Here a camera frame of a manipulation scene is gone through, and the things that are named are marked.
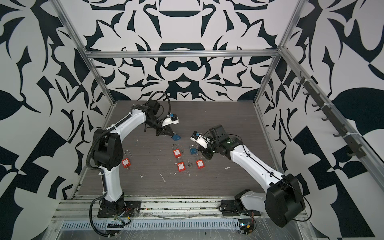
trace wooden table surface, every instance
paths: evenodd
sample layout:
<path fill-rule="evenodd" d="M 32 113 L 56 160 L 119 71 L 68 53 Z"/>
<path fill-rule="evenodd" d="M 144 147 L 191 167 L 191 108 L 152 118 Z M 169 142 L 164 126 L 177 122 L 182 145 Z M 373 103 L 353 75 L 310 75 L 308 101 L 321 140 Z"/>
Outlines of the wooden table surface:
<path fill-rule="evenodd" d="M 144 101 L 118 101 L 108 123 L 110 126 L 123 118 L 132 104 Z M 160 102 L 165 113 L 167 102 Z M 198 169 L 189 146 L 192 133 L 206 132 L 221 124 L 227 133 L 239 135 L 244 144 L 261 160 L 274 167 L 262 129 L 251 101 L 239 102 L 171 102 L 172 113 L 179 117 L 179 123 L 171 125 L 181 136 L 173 141 L 170 136 L 155 136 L 154 129 L 144 132 L 144 124 L 134 129 L 122 142 L 123 150 L 129 150 L 130 169 L 120 166 L 120 183 L 126 195 L 201 195 L 232 196 L 244 189 L 263 192 L 261 186 L 242 167 L 227 157 L 215 154 L 211 160 L 204 161 L 205 167 Z M 179 172 L 172 145 L 183 149 L 186 170 Z M 96 171 L 87 171 L 79 195 L 101 195 L 102 185 Z"/>

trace metal bracket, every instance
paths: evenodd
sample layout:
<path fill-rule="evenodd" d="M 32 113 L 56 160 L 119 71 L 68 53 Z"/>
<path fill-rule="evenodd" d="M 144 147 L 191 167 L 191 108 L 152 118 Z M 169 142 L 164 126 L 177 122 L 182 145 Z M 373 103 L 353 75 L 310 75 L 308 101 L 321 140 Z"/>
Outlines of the metal bracket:
<path fill-rule="evenodd" d="M 223 216 L 228 217 L 228 216 L 240 216 L 241 213 L 237 214 L 239 210 L 239 207 L 236 205 L 236 200 L 221 200 L 221 208 L 222 208 L 222 213 Z M 254 216 L 261 216 L 261 213 L 256 210 L 252 210 Z"/>

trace black cable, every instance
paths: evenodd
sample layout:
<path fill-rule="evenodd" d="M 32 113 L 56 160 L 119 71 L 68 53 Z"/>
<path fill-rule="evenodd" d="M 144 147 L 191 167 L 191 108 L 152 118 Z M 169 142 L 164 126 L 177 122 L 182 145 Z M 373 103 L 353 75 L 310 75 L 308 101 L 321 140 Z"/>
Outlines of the black cable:
<path fill-rule="evenodd" d="M 131 219 L 129 218 L 129 222 L 127 222 L 127 223 L 123 223 L 123 224 L 113 224 L 113 223 L 110 223 L 109 224 L 109 226 L 111 226 L 111 227 L 124 227 L 124 226 L 126 226 L 126 225 L 128 225 L 128 224 L 130 224 L 131 223 Z"/>
<path fill-rule="evenodd" d="M 94 204 L 97 200 L 101 200 L 101 199 L 103 199 L 106 195 L 107 195 L 107 193 L 105 192 L 102 196 L 97 197 L 97 198 L 95 198 L 95 199 L 92 200 L 91 205 L 89 206 L 89 222 L 91 223 L 91 227 L 92 227 L 92 229 L 93 229 L 97 234 L 99 234 L 100 236 L 103 236 L 103 237 L 111 237 L 111 236 L 114 236 L 114 235 L 100 232 L 100 231 L 95 227 L 95 225 L 94 225 L 94 223 L 93 223 L 93 219 L 92 219 L 92 207 L 93 207 L 93 204 Z"/>
<path fill-rule="evenodd" d="M 149 100 L 151 100 L 152 98 L 153 98 L 153 96 L 155 96 L 155 94 L 157 94 L 157 93 L 163 93 L 163 95 L 161 96 L 161 97 L 163 97 L 164 95 L 166 96 L 166 98 L 167 98 L 167 100 L 168 100 L 168 115 L 170 115 L 170 100 L 169 100 L 169 97 L 168 97 L 168 95 L 165 93 L 165 92 L 163 92 L 163 91 L 156 91 L 155 93 L 153 93 L 150 97 L 149 97 Z M 165 119 L 167 119 L 167 116 L 165 116 L 164 118 L 162 118 L 159 122 L 163 122 Z"/>
<path fill-rule="evenodd" d="M 208 131 L 206 131 L 204 134 L 203 134 L 203 140 L 206 142 L 206 143 L 208 143 L 207 141 L 206 141 L 206 139 L 204 138 L 204 136 L 207 134 L 207 132 L 209 132 L 209 130 Z"/>
<path fill-rule="evenodd" d="M 269 173 L 270 176 L 273 176 L 274 178 L 276 178 L 276 179 L 279 180 L 280 182 L 284 183 L 285 185 L 287 185 L 287 186 L 289 186 L 290 188 L 292 188 L 293 190 L 295 190 L 298 194 L 300 194 L 300 195 L 304 198 L 304 200 L 307 201 L 307 203 L 308 203 L 308 205 L 309 205 L 309 207 L 310 207 L 310 211 L 311 211 L 309 217 L 308 217 L 307 219 L 305 219 L 305 220 L 297 220 L 297 219 L 292 219 L 292 220 L 297 221 L 297 222 L 306 222 L 306 221 L 308 221 L 308 220 L 312 217 L 312 206 L 311 206 L 310 202 L 307 200 L 307 198 L 306 198 L 300 191 L 296 190 L 294 187 L 292 187 L 292 186 L 289 185 L 288 183 L 284 182 L 282 179 L 279 179 L 278 177 L 276 177 L 276 176 L 273 174 L 273 172 L 268 171 L 263 165 L 261 165 L 261 164 L 260 164 L 258 161 L 256 161 L 253 157 L 251 157 L 251 155 L 250 155 L 249 153 L 247 153 L 247 151 L 245 150 L 243 140 L 241 139 L 240 136 L 235 135 L 235 134 L 229 134 L 229 133 L 228 133 L 228 135 L 232 135 L 232 136 L 239 137 L 239 138 L 240 138 L 240 141 L 241 141 L 241 145 L 243 146 L 244 152 L 245 152 L 245 154 L 247 155 L 247 157 L 250 157 L 253 161 L 255 161 L 255 162 L 258 163 L 262 168 L 264 168 L 264 170 L 265 170 L 267 173 Z"/>
<path fill-rule="evenodd" d="M 223 205 L 223 204 L 220 204 L 219 207 L 218 207 L 218 210 L 219 210 L 220 212 L 222 212 L 222 213 L 229 213 L 229 212 L 231 212 L 231 213 L 235 213 L 235 214 L 243 214 L 243 215 L 246 215 L 246 216 L 251 217 L 251 218 L 253 219 L 253 222 L 255 223 L 252 232 L 256 230 L 256 227 L 257 227 L 256 220 L 255 220 L 255 218 L 254 218 L 252 215 L 250 215 L 250 214 L 253 213 L 252 210 L 251 210 L 251 211 L 248 211 L 248 213 L 245 213 L 245 212 L 238 212 L 238 211 L 233 211 L 233 210 L 224 210 L 224 209 L 222 208 L 222 205 Z M 246 228 L 247 228 L 246 226 L 239 227 L 240 230 L 245 230 Z"/>
<path fill-rule="evenodd" d="M 98 168 L 98 167 L 92 167 L 91 166 L 91 155 L 94 151 L 94 148 L 96 147 L 96 144 L 100 141 L 100 139 L 102 137 L 104 137 L 107 133 L 111 132 L 112 130 L 114 130 L 116 127 L 111 127 L 107 130 L 105 130 L 104 132 L 102 132 L 92 143 L 92 146 L 91 148 L 89 149 L 88 151 L 88 155 L 87 155 L 87 158 L 85 160 L 85 164 L 87 165 L 87 167 L 91 170 L 97 170 L 97 171 L 100 171 L 101 173 L 103 173 L 104 171 L 101 169 L 101 168 Z"/>

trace black and white patterned wall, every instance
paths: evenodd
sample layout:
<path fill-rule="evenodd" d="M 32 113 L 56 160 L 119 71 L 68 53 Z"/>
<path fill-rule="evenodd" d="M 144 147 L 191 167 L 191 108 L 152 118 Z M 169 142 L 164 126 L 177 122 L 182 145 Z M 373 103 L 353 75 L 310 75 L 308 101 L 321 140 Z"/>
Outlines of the black and white patterned wall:
<path fill-rule="evenodd" d="M 310 0 L 288 50 L 383 158 L 383 1 Z M 284 60 L 259 106 L 278 160 L 312 205 L 318 239 L 382 239 L 384 193 Z"/>
<path fill-rule="evenodd" d="M 284 60 L 259 101 L 279 165 L 301 183 L 319 240 L 384 236 L 384 192 L 352 153 Z"/>
<path fill-rule="evenodd" d="M 109 58 L 95 65 L 115 100 L 253 100 L 271 57 Z"/>
<path fill-rule="evenodd" d="M 287 47 L 384 158 L 384 1 L 310 0 Z"/>
<path fill-rule="evenodd" d="M 276 49 L 297 0 L 62 1 L 91 51 Z M 97 59 L 115 100 L 253 100 L 270 58 Z"/>
<path fill-rule="evenodd" d="M 47 0 L 0 3 L 1 239 L 32 239 L 72 192 L 110 107 Z"/>

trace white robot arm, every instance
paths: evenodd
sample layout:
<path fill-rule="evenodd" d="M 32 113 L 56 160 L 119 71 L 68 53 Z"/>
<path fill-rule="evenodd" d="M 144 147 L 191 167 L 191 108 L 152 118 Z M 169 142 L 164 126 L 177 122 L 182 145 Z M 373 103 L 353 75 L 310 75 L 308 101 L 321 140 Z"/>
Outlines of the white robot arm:
<path fill-rule="evenodd" d="M 207 159 L 214 153 L 227 156 L 244 168 L 266 192 L 255 193 L 249 189 L 235 196 L 237 212 L 256 210 L 266 212 L 278 226 L 285 226 L 305 209 L 303 195 L 298 180 L 291 174 L 284 174 L 268 166 L 255 156 L 241 140 L 230 137 L 223 126 L 217 125 L 209 130 L 212 136 L 204 137 L 195 131 L 191 140 L 200 146 L 198 150 Z"/>
<path fill-rule="evenodd" d="M 169 135 L 175 141 L 180 137 L 175 134 L 170 124 L 176 124 L 179 119 L 176 114 L 170 112 L 170 101 L 168 96 L 169 110 L 166 117 L 158 119 L 156 114 L 160 109 L 160 103 L 151 98 L 164 92 L 155 92 L 149 100 L 143 105 L 133 106 L 130 113 L 122 118 L 116 124 L 109 128 L 97 129 L 93 136 L 93 144 L 89 150 L 86 159 L 86 165 L 91 170 L 98 170 L 103 182 L 103 197 L 101 198 L 101 214 L 108 216 L 118 216 L 124 208 L 124 194 L 120 186 L 119 167 L 123 159 L 123 150 L 121 142 L 137 126 L 145 123 L 150 128 L 156 130 L 156 136 Z M 91 166 L 91 158 L 94 159 L 97 167 Z"/>

